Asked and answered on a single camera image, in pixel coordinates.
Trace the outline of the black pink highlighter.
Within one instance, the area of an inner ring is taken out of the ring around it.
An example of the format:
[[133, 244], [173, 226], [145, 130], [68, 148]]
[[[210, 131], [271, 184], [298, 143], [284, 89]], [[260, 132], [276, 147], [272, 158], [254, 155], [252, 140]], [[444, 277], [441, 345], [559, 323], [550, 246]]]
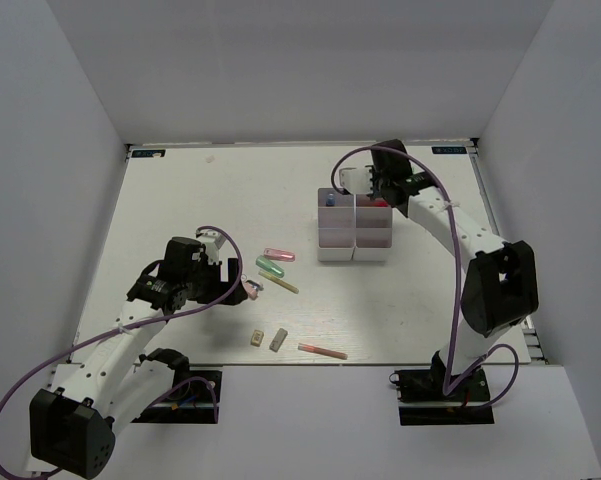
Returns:
[[383, 199], [373, 199], [369, 202], [368, 206], [374, 208], [387, 208], [389, 204]]

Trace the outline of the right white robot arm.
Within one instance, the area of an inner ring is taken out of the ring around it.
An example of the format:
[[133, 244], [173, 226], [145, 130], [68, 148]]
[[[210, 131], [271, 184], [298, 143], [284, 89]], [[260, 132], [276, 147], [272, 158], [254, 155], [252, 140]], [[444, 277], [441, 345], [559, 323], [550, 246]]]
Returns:
[[429, 232], [455, 263], [451, 334], [435, 353], [431, 384], [441, 397], [464, 391], [499, 340], [539, 306], [535, 254], [484, 229], [454, 203], [440, 178], [398, 141], [377, 143], [371, 192]]

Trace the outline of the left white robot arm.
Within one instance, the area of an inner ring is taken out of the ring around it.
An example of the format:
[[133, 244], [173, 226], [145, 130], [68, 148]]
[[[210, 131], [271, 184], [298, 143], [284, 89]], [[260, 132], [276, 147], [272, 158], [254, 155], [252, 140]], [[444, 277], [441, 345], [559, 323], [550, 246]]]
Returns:
[[242, 258], [230, 258], [221, 278], [220, 249], [229, 235], [201, 227], [194, 237], [174, 237], [162, 259], [147, 265], [126, 295], [107, 337], [54, 390], [42, 389], [29, 405], [31, 454], [83, 479], [96, 478], [109, 462], [117, 437], [145, 409], [166, 398], [179, 399], [191, 387], [189, 359], [148, 344], [170, 321], [198, 310], [238, 305]]

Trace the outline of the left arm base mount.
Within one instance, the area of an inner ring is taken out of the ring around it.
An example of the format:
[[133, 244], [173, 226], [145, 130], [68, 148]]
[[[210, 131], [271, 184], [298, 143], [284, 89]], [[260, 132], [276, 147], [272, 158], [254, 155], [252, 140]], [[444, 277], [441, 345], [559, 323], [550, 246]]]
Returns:
[[181, 386], [176, 392], [145, 409], [133, 420], [137, 424], [212, 425], [220, 413], [221, 370], [191, 367], [174, 384], [190, 377], [200, 377]]

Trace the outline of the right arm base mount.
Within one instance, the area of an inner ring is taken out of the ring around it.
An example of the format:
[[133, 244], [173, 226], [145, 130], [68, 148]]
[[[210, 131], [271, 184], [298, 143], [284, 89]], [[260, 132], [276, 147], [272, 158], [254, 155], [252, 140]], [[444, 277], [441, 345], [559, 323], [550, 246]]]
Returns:
[[495, 423], [486, 374], [479, 369], [445, 397], [429, 370], [396, 370], [389, 376], [397, 391], [401, 426], [475, 426]]

